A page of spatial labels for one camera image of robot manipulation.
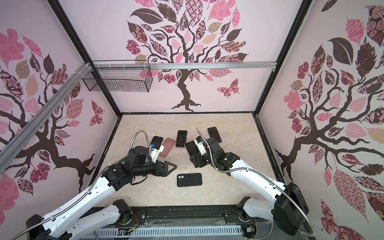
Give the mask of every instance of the wire basket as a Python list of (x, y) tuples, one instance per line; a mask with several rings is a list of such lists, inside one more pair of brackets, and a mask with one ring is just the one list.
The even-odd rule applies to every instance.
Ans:
[(153, 80), (149, 64), (140, 67), (96, 67), (94, 71), (83, 78), (90, 91), (149, 92)]

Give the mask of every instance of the wallpaper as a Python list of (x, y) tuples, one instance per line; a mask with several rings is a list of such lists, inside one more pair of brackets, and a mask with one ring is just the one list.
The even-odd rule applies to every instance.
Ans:
[[(300, 3), (61, 1), (95, 63), (148, 60), (151, 65), (275, 61)], [(96, 19), (94, 26), (83, 21), (85, 16), (97, 14), (107, 17)], [(269, 73), (270, 69), (156, 70), (152, 71), (149, 93), (111, 94), (122, 112), (254, 111)], [(203, 97), (202, 89), (207, 90)]]
[(383, 29), (382, 2), (316, 1), (260, 114), (316, 239), (382, 238)]
[[(0, 149), (82, 64), (48, 3), (20, 5), (1, 4)], [(12, 15), (16, 10), (22, 18)], [(101, 92), (89, 92), (82, 81), (76, 85), (0, 176), (2, 238), (88, 185), (116, 120)]]

